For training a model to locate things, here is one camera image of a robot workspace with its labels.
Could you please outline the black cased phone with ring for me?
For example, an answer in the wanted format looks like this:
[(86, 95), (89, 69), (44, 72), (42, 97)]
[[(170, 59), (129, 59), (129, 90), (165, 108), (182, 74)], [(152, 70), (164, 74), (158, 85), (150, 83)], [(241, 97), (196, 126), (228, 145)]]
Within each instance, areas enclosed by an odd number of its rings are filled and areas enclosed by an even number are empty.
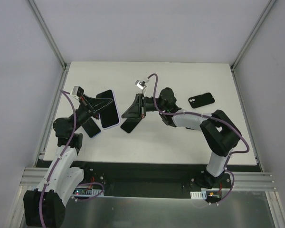
[(126, 119), (120, 128), (126, 133), (131, 133), (135, 127), (140, 123), (141, 119)]

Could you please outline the lilac cased phone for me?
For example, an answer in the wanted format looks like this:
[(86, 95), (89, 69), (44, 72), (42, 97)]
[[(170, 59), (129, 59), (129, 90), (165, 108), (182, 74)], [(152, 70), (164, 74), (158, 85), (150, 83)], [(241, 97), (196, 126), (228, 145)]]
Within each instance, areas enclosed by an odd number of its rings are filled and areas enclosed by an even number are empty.
[(106, 90), (97, 94), (96, 98), (111, 98), (113, 100), (113, 102), (100, 113), (102, 128), (108, 129), (117, 126), (120, 123), (120, 117), (115, 101), (114, 92), (112, 90)]

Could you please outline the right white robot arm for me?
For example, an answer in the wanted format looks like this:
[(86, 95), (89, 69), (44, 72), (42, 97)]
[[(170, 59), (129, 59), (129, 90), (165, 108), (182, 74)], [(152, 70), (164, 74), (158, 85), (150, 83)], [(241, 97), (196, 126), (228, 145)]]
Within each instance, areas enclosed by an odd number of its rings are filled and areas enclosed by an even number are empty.
[(210, 115), (193, 114), (178, 107), (176, 101), (174, 92), (169, 87), (163, 89), (157, 98), (136, 94), (122, 118), (127, 121), (140, 121), (147, 112), (158, 111), (167, 126), (202, 132), (211, 149), (211, 156), (205, 171), (194, 177), (194, 181), (206, 189), (216, 187), (221, 182), (228, 155), (237, 146), (241, 132), (221, 110), (216, 110)]

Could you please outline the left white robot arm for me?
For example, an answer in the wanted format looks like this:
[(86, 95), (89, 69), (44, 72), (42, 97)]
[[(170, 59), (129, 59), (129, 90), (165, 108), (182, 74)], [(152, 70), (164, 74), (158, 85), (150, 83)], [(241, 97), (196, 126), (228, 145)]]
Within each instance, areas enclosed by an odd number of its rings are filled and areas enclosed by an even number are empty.
[(24, 194), (24, 214), (27, 226), (40, 228), (61, 227), (66, 206), (75, 188), (87, 184), (91, 173), (86, 169), (73, 167), (72, 163), (82, 147), (83, 135), (76, 130), (84, 126), (91, 117), (99, 114), (113, 103), (111, 98), (92, 98), (77, 95), (79, 107), (71, 104), (73, 113), (53, 122), (57, 138), (57, 149), (45, 176), (34, 190)]

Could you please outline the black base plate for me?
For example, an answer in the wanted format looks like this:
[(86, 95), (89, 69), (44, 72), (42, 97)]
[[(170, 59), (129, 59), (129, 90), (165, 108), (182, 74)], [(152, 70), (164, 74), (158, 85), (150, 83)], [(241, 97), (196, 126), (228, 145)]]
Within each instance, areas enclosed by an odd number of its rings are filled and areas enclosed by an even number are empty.
[(204, 164), (156, 164), (75, 161), (73, 167), (84, 170), (84, 181), (104, 185), (106, 197), (188, 199), (200, 191), (196, 178)]

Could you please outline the left aluminium frame post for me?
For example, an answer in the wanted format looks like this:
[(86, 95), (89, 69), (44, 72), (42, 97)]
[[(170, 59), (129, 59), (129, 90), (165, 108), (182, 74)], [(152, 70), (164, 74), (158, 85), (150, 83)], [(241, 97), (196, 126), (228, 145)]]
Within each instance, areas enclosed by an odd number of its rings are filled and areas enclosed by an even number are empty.
[(67, 68), (67, 62), (63, 58), (42, 14), (40, 9), (37, 6), (37, 3), (35, 0), (26, 0), (26, 3), (28, 4), (31, 12), (33, 13), (46, 41), (48, 42), (53, 54), (55, 55), (56, 59), (58, 60), (59, 64), (63, 69)]

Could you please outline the aluminium frame post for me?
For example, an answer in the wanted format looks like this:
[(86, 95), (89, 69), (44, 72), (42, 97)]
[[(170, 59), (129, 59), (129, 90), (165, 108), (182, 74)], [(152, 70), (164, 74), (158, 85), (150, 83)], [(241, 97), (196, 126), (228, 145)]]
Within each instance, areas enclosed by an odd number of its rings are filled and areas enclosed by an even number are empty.
[(56, 59), (58, 60), (59, 64), (63, 69), (67, 68), (67, 62), (63, 58), (42, 14), (40, 9), (37, 6), (37, 3), (35, 0), (26, 0), (26, 3), (28, 4), (31, 12), (33, 13), (46, 41), (48, 42), (53, 54), (55, 55)]
[(243, 46), (241, 47), (239, 53), (237, 54), (234, 62), (231, 64), (230, 69), (231, 72), (234, 72), (238, 64), (240, 63), (241, 59), (247, 52), (248, 48), (252, 44), (254, 38), (258, 34), (259, 30), (262, 28), (265, 20), (269, 16), (270, 12), (272, 11), (273, 7), (276, 5), (278, 0), (269, 0), (265, 5), (264, 9), (262, 10), (260, 16), (258, 17), (255, 25), (253, 26), (252, 30), (250, 31), (248, 37), (246, 38)]

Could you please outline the aluminium front rail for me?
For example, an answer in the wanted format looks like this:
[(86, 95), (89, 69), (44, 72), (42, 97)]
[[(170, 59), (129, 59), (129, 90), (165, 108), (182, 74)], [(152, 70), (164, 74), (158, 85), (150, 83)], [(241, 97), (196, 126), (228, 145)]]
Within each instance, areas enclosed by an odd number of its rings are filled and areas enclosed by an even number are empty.
[[(47, 168), (24, 169), (20, 186), (37, 186), (47, 173)], [(268, 172), (235, 172), (234, 190), (238, 191), (277, 191), (273, 175)]]

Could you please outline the right aluminium frame post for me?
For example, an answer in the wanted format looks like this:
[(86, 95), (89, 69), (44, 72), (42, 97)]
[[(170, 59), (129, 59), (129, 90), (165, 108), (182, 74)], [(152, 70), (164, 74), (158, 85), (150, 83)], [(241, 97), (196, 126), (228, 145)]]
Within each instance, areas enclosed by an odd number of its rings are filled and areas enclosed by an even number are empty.
[(231, 64), (230, 69), (231, 72), (234, 72), (238, 64), (240, 63), (241, 59), (247, 52), (248, 48), (252, 44), (254, 38), (258, 34), (259, 30), (262, 28), (265, 20), (269, 16), (270, 12), (272, 11), (273, 7), (276, 5), (278, 0), (269, 0), (265, 5), (264, 9), (262, 10), (260, 16), (258, 17), (255, 25), (253, 26), (252, 30), (250, 31), (248, 37), (246, 38), (243, 46), (241, 47), (239, 53), (237, 54), (234, 62)]

